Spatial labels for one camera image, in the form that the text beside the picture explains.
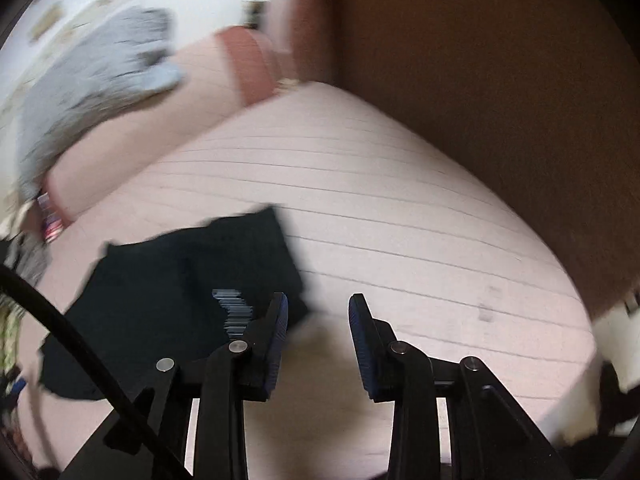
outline white wall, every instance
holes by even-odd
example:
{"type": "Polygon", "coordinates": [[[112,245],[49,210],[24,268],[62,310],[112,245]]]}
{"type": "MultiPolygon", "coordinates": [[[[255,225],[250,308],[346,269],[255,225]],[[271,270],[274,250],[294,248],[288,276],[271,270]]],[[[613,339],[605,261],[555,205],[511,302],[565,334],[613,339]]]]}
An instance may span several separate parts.
{"type": "Polygon", "coordinates": [[[0,102],[14,90],[18,78],[42,52],[48,41],[55,36],[69,18],[75,16],[93,0],[34,0],[15,25],[6,43],[0,49],[0,102]],[[29,42],[31,27],[52,4],[62,2],[65,16],[36,43],[29,42]]]}
{"type": "Polygon", "coordinates": [[[15,136],[22,97],[28,87],[73,42],[109,15],[131,5],[167,7],[175,16],[175,46],[180,48],[217,28],[240,23],[243,0],[34,0],[0,49],[0,220],[15,182],[15,136]],[[36,43],[33,25],[52,4],[62,2],[64,17],[36,43]]]}

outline bedding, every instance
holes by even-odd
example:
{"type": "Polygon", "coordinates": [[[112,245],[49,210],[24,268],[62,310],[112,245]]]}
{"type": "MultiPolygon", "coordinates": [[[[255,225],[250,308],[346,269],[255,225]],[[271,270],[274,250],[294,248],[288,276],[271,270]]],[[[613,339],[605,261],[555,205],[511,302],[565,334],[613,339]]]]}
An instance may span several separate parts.
{"type": "MultiPolygon", "coordinates": [[[[571,281],[502,200],[402,124],[318,83],[243,110],[120,185],[53,242],[38,288],[65,311],[105,242],[263,203],[278,204],[316,314],[289,339],[270,402],[246,407],[250,476],[368,478],[386,467],[393,409],[362,389],[347,320],[356,292],[428,355],[481,358],[536,421],[593,353],[571,281]]],[[[19,357],[33,384],[45,336],[23,320],[19,357]]],[[[53,455],[61,466],[110,411],[37,387],[18,408],[36,463],[53,455]]]]}

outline black cloth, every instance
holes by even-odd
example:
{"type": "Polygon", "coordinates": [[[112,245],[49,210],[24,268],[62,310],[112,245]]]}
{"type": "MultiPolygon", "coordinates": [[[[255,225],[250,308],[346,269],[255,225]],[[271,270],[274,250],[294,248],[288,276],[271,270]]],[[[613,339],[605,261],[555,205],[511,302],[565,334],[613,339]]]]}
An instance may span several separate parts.
{"type": "Polygon", "coordinates": [[[599,478],[625,442],[624,436],[591,435],[558,453],[575,478],[599,478]]]}
{"type": "Polygon", "coordinates": [[[0,238],[0,264],[4,262],[6,258],[6,254],[9,252],[9,245],[11,244],[10,240],[5,240],[4,238],[0,238]]]}
{"type": "MultiPolygon", "coordinates": [[[[214,288],[240,291],[254,317],[260,315],[255,307],[264,309],[274,292],[284,292],[289,327],[308,312],[272,207],[137,244],[108,244],[65,316],[129,392],[159,359],[204,358],[228,341],[226,310],[213,298],[214,288]]],[[[40,351],[40,382],[52,393],[104,398],[51,334],[40,351]]]]}
{"type": "Polygon", "coordinates": [[[599,393],[598,434],[608,435],[618,424],[640,415],[640,386],[622,393],[616,369],[608,361],[600,371],[599,393]]]}

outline pink pillow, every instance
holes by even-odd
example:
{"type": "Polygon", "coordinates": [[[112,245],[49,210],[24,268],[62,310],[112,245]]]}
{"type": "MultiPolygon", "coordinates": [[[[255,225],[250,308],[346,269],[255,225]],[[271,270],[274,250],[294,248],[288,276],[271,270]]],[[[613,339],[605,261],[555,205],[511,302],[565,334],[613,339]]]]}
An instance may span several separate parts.
{"type": "Polygon", "coordinates": [[[269,39],[240,25],[219,30],[215,36],[225,46],[244,105],[273,96],[280,70],[269,39]]]}
{"type": "Polygon", "coordinates": [[[264,32],[282,75],[300,81],[335,81],[332,0],[271,0],[264,32]]]}

